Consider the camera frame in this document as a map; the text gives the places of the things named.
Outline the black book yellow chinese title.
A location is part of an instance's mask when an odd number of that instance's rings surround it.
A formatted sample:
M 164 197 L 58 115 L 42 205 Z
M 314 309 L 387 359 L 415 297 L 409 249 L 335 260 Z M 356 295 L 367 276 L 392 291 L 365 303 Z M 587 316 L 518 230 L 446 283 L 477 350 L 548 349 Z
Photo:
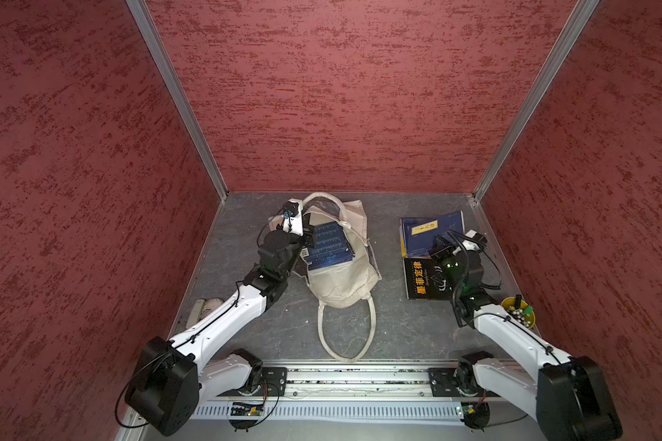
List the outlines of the black book yellow chinese title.
M 448 264 L 431 258 L 404 258 L 406 297 L 409 300 L 450 301 L 453 278 Z

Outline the blue book white text back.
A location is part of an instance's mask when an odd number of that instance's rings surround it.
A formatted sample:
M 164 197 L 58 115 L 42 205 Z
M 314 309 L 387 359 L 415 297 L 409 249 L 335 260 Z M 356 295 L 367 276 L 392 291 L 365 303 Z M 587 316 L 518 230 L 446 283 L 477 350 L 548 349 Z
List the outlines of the blue book white text back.
M 351 262 L 355 257 L 343 227 L 336 222 L 316 225 L 313 240 L 314 246 L 301 252 L 309 271 Z

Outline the cream canvas tote bag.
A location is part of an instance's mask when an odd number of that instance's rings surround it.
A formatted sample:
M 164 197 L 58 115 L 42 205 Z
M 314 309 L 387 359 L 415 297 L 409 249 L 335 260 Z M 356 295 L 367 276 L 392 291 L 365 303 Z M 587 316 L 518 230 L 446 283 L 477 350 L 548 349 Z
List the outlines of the cream canvas tote bag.
M 355 253 L 351 262 L 330 266 L 314 271 L 307 269 L 307 264 L 300 257 L 293 271 L 305 280 L 306 286 L 318 300 L 317 332 L 325 351 L 332 358 L 343 363 L 360 361 L 373 343 L 377 327 L 377 314 L 371 297 L 371 290 L 382 279 L 368 238 L 368 218 L 362 202 L 359 200 L 342 201 L 336 196 L 315 192 L 301 200 L 303 218 L 316 225 L 336 222 L 344 233 Z M 370 330 L 360 352 L 351 358 L 340 356 L 329 346 L 325 339 L 324 319 L 328 308 L 345 309 L 365 301 L 370 312 Z

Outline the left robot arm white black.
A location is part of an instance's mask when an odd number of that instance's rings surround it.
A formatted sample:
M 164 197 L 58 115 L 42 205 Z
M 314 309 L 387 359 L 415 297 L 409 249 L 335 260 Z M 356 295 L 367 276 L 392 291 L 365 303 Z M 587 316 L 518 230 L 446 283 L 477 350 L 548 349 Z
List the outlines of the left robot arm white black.
M 285 220 L 259 246 L 260 260 L 235 293 L 188 330 L 165 340 L 155 337 L 143 348 L 134 374 L 117 402 L 127 404 L 161 435 L 173 435 L 203 397 L 254 389 L 261 364 L 246 351 L 208 364 L 243 327 L 266 312 L 285 292 L 300 253 L 313 243 L 307 215 Z

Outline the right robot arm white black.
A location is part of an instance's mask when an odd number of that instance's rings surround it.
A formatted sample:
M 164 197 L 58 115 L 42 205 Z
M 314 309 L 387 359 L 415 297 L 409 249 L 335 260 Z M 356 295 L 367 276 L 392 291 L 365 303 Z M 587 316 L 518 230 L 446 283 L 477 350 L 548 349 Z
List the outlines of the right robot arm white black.
M 599 365 L 572 356 L 537 336 L 489 295 L 480 233 L 448 230 L 433 239 L 430 258 L 451 288 L 456 322 L 499 345 L 515 362 L 508 367 L 487 351 L 460 358 L 452 386 L 464 397 L 492 392 L 537 422 L 549 440 L 617 440 L 623 426 Z

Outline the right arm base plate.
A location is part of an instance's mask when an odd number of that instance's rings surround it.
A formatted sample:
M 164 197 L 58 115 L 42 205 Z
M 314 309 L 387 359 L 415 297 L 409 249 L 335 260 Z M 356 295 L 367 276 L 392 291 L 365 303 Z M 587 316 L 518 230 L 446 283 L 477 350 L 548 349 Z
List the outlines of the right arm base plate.
M 432 367 L 428 369 L 428 382 L 435 398 L 474 397 L 477 393 L 465 367 Z

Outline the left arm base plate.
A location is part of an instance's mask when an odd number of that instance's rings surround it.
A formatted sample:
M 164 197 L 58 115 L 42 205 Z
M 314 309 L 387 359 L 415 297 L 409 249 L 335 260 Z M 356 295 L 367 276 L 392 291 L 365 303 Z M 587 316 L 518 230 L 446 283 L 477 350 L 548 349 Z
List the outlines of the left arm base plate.
M 285 395 L 288 377 L 286 367 L 262 367 L 254 369 L 248 382 L 238 390 L 240 396 L 273 398 Z

